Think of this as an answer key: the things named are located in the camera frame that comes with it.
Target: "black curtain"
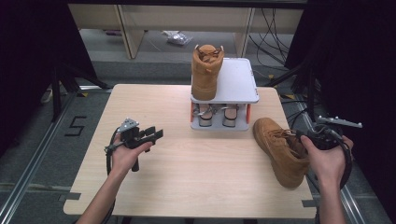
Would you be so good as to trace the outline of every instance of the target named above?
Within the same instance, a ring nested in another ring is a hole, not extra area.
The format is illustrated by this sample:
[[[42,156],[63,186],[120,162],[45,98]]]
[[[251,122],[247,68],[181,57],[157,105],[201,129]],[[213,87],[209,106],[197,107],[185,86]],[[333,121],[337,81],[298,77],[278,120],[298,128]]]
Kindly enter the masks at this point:
[[[79,75],[61,64],[96,78],[67,4],[0,1],[0,156],[40,105],[55,67],[69,91],[78,89]]]
[[[331,116],[362,122],[362,129],[345,127],[344,132],[355,143],[358,165],[396,222],[396,5],[391,0],[342,4],[341,25],[316,78]],[[288,68],[307,55],[324,24],[320,14],[304,12]]]

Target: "tan suede boot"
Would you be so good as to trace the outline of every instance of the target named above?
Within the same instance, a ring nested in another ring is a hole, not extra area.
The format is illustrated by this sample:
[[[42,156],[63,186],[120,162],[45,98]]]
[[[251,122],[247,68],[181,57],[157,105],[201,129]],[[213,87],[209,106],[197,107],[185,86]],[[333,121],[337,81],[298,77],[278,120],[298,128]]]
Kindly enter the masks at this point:
[[[271,159],[276,179],[285,188],[297,188],[308,172],[309,159],[304,146],[269,118],[256,120],[253,126],[256,142]]]
[[[192,54],[191,94],[197,100],[209,101],[215,98],[218,89],[218,75],[224,58],[224,49],[211,45],[195,47]]]

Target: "forearm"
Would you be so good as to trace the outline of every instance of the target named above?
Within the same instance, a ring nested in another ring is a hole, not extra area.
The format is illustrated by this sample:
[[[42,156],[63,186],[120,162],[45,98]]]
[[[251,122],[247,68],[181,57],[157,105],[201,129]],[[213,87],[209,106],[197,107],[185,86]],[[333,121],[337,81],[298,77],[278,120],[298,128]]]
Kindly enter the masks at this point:
[[[124,172],[112,170],[84,214],[78,220],[78,223],[101,223],[116,199],[125,176]]]
[[[338,185],[320,184],[319,216],[321,224],[346,223]]]

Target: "human hand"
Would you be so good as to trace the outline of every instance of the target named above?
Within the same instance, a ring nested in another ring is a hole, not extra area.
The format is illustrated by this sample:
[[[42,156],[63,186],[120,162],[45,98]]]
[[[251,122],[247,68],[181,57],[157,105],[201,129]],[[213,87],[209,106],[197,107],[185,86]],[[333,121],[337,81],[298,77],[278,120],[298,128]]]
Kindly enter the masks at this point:
[[[343,141],[352,149],[353,142],[343,136]],[[329,150],[319,150],[311,139],[302,135],[301,142],[308,151],[312,170],[318,177],[320,185],[340,185],[346,167],[344,151],[340,146]]]
[[[113,144],[116,145],[118,142],[120,142],[119,133],[116,134]],[[130,149],[125,145],[117,147],[112,154],[112,171],[118,171],[124,175],[128,174],[140,153],[148,150],[151,146],[152,143],[147,142],[134,149]]]

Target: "right hand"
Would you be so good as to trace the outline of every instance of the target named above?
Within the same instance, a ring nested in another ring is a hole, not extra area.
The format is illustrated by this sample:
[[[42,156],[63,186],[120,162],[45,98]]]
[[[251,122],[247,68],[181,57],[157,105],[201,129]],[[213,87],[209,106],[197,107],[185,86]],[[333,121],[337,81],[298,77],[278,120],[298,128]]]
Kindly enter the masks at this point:
[[[343,136],[343,141],[349,149],[353,148],[353,142],[349,138]],[[308,151],[312,170],[317,175],[319,183],[339,186],[346,167],[343,149],[337,146],[329,150],[320,150],[304,135],[301,136],[301,142]]]

